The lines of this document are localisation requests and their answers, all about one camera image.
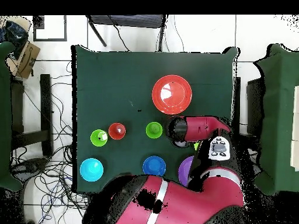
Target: green panel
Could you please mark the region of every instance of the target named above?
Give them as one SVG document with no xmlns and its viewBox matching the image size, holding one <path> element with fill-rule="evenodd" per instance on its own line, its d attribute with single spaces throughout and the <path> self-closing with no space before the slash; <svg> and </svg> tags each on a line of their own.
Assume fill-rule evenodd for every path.
<svg viewBox="0 0 299 224">
<path fill-rule="evenodd" d="M 76 51 L 78 192 L 100 191 L 120 173 L 143 174 L 143 161 L 151 155 L 163 158 L 165 178 L 178 182 L 179 165 L 194 154 L 194 147 L 179 149 L 164 133 L 158 139 L 145 133 L 149 122 L 163 125 L 169 117 L 155 108 L 151 98 L 155 82 L 165 75 L 182 76 L 191 85 L 192 102 L 181 115 L 231 117 L 232 62 L 237 48 L 225 54 L 91 52 L 80 46 Z M 126 126 L 126 136 L 118 141 L 108 137 L 105 146 L 93 146 L 92 131 L 107 131 L 113 122 Z M 103 163 L 104 174 L 96 182 L 80 176 L 80 164 L 87 158 Z"/>
<path fill-rule="evenodd" d="M 265 118 L 260 143 L 260 164 L 270 180 L 257 186 L 265 193 L 299 191 L 299 172 L 290 166 L 293 129 L 294 88 L 299 85 L 299 52 L 274 44 L 269 55 L 258 62 L 265 76 Z"/>
<path fill-rule="evenodd" d="M 0 187 L 12 191 L 22 189 L 22 183 L 9 172 L 12 142 L 11 74 L 6 58 L 14 51 L 10 42 L 0 43 Z"/>
</svg>

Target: green bowl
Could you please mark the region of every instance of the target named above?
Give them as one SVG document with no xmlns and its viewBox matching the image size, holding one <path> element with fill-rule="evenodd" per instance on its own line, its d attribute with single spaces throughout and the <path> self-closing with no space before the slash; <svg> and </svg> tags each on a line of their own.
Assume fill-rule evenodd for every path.
<svg viewBox="0 0 299 224">
<path fill-rule="evenodd" d="M 101 129 L 96 129 L 93 133 L 91 133 L 91 142 L 93 145 L 97 147 L 102 147 L 106 144 L 108 140 L 108 134 L 106 131 Z"/>
<path fill-rule="evenodd" d="M 158 122 L 150 122 L 147 125 L 145 132 L 147 133 L 147 136 L 149 138 L 158 138 L 162 135 L 163 128 L 162 125 Z"/>
</svg>

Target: white stripe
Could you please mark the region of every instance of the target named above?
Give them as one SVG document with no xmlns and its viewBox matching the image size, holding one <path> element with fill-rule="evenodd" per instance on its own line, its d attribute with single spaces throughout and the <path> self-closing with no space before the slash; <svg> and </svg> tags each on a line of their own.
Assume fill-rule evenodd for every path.
<svg viewBox="0 0 299 224">
<path fill-rule="evenodd" d="M 162 179 L 162 183 L 161 183 L 156 200 L 161 200 L 163 202 L 166 191 L 167 191 L 167 186 L 168 186 L 168 183 Z M 155 213 L 151 212 L 151 214 L 149 215 L 149 218 L 147 220 L 147 224 L 155 224 L 157 221 L 158 215 L 159 214 L 155 214 Z"/>
<path fill-rule="evenodd" d="M 207 173 L 210 173 L 210 174 L 208 175 L 209 178 L 210 178 L 210 177 L 216 177 L 217 175 L 220 175 L 221 177 L 224 177 L 224 178 L 227 178 L 227 179 L 232 180 L 232 181 L 235 182 L 239 187 L 241 187 L 241 181 L 240 181 L 239 177 L 238 177 L 235 173 L 233 173 L 233 172 L 231 172 L 231 171 L 229 171 L 229 170 L 226 170 L 226 169 L 210 169 L 210 170 L 208 170 L 208 171 L 205 171 L 205 172 L 200 176 L 200 178 L 202 178 L 202 177 L 203 177 L 205 174 L 207 174 Z"/>
</svg>

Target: red plate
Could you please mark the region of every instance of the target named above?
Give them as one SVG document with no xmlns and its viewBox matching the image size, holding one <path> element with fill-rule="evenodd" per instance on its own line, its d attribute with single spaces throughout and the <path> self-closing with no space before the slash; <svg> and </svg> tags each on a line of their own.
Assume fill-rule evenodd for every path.
<svg viewBox="0 0 299 224">
<path fill-rule="evenodd" d="M 159 79 L 152 89 L 152 101 L 156 108 L 174 115 L 184 111 L 191 102 L 192 90 L 182 77 L 168 75 Z"/>
</svg>

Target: floor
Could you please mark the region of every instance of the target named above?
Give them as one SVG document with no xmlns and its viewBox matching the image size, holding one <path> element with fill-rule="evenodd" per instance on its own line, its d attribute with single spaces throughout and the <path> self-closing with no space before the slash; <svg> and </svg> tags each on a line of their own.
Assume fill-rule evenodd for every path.
<svg viewBox="0 0 299 224">
<path fill-rule="evenodd" d="M 32 16 L 24 16 L 32 21 Z M 125 47 L 118 37 L 116 29 L 113 26 L 97 25 L 97 30 L 107 43 L 103 47 L 89 27 L 85 16 L 67 16 L 67 41 L 33 41 L 33 26 L 29 31 L 29 41 L 40 47 L 40 54 L 34 65 L 34 76 L 26 79 L 25 91 L 32 102 L 40 107 L 40 74 L 50 74 L 53 78 L 52 93 L 59 98 L 64 106 L 62 119 L 72 126 L 72 88 L 71 76 L 61 76 L 71 74 L 71 45 L 82 45 L 93 51 L 125 51 Z M 159 30 L 145 29 L 135 27 L 119 27 L 120 35 L 126 46 L 131 51 L 156 50 L 156 43 Z M 170 15 L 166 23 L 166 42 L 169 52 L 191 52 L 201 53 L 221 53 L 227 47 L 239 47 L 241 53 L 238 57 L 237 76 L 241 77 L 241 114 L 240 129 L 246 134 L 246 84 L 252 79 L 260 77 L 260 73 L 253 62 L 263 58 L 266 55 L 266 49 L 269 44 L 283 43 L 292 50 L 299 49 L 299 21 L 298 16 L 291 15 Z M 37 39 L 63 39 L 64 38 L 64 17 L 63 16 L 45 16 L 44 29 L 36 30 Z M 164 52 L 168 52 L 163 42 Z M 24 113 L 23 122 L 25 132 L 37 131 L 40 129 L 40 113 L 35 108 L 29 98 L 24 95 Z M 62 104 L 53 98 L 53 102 L 59 106 Z M 60 113 L 53 104 L 53 124 L 56 128 L 53 139 L 58 138 L 58 133 L 64 127 L 60 126 Z M 72 137 L 69 135 L 60 135 L 54 141 L 54 150 L 63 145 L 69 145 Z M 34 144 L 27 147 L 28 151 L 22 156 L 23 159 L 42 157 L 41 145 Z M 17 150 L 17 156 L 22 154 L 23 148 Z M 52 164 L 58 164 L 63 160 L 62 151 L 59 151 L 54 157 Z M 43 219 L 41 204 L 44 211 L 47 211 L 50 200 L 45 197 L 49 193 L 44 182 L 50 183 L 49 190 L 55 187 L 55 178 L 43 176 L 31 179 L 28 182 L 25 191 L 25 217 L 26 220 L 34 220 L 35 223 Z M 49 215 L 42 224 L 82 224 L 82 217 L 76 208 L 67 209 L 66 206 L 60 206 L 61 202 L 57 200 L 54 203 Z"/>
</svg>

